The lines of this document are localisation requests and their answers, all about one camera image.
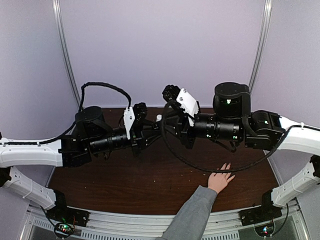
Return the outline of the white cap with black brush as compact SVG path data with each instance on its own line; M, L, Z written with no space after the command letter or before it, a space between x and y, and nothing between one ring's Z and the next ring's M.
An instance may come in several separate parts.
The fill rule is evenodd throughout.
M158 114L157 116L156 116L156 122L160 122L162 120L162 115L161 114Z

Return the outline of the grey sleeved forearm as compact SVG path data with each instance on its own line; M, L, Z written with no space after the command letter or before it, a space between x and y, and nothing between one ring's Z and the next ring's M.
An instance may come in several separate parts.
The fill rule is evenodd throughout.
M200 240L203 237L217 192L198 186L179 209L158 240Z

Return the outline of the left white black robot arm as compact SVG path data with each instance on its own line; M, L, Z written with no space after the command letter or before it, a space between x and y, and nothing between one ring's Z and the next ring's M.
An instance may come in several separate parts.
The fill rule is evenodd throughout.
M123 112L124 126L112 128L98 106L87 107L75 115L72 133L38 141L0 140L0 185L24 199L52 212L61 222L72 218L65 195L46 188L23 175L17 166L47 165L77 168L92 157L131 148L135 155L160 137L161 115L155 121L146 119L148 109L139 103Z

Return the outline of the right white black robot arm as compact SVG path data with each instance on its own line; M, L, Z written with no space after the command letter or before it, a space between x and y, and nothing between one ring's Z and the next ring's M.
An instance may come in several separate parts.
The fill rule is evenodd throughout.
M305 167L286 183L262 196L256 210L259 220L268 220L290 200L320 182L320 130L292 121L266 110L251 110L249 87L235 82L223 82L214 89L213 113L202 113L199 102L184 88L167 85L162 92L166 107L162 114L161 133L171 132L188 149L196 138L206 138L215 144L229 142L233 152L245 147L266 150L293 150L311 154Z

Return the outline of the person's bare hand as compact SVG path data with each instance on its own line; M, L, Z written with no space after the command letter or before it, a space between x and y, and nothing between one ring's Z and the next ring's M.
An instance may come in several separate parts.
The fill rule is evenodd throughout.
M224 190L228 184L235 178L235 175L232 175L230 172L227 173L211 173L208 181L207 187L217 194Z

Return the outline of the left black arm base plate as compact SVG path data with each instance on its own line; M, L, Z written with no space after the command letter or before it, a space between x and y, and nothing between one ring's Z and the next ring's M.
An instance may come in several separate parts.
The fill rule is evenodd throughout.
M90 213L85 210L75 208L57 208L46 211L47 216L57 222L67 223L79 227L86 227Z

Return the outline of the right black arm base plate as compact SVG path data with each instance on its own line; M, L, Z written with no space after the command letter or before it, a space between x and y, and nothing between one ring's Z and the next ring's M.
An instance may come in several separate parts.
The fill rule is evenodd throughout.
M254 225L282 216L282 208L279 207L254 207L239 212L242 226Z

